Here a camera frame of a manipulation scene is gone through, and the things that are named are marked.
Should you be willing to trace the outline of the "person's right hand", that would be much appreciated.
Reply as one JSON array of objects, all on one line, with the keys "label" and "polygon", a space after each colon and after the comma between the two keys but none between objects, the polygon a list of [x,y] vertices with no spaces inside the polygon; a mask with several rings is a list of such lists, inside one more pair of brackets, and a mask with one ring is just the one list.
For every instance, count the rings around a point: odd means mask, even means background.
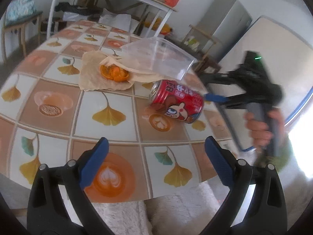
[{"label": "person's right hand", "polygon": [[[274,108],[269,111],[268,116],[277,121],[279,126],[279,140],[280,146],[283,145],[285,141],[285,129],[284,129],[284,117],[281,113],[281,109]],[[244,119],[246,120],[246,129],[249,130],[250,137],[253,139],[253,146],[256,148],[258,153],[262,152],[262,149],[269,145],[271,139],[273,138],[273,134],[269,130],[269,126],[262,121],[258,121],[254,118],[254,114],[251,112],[246,112],[244,115]]]}]

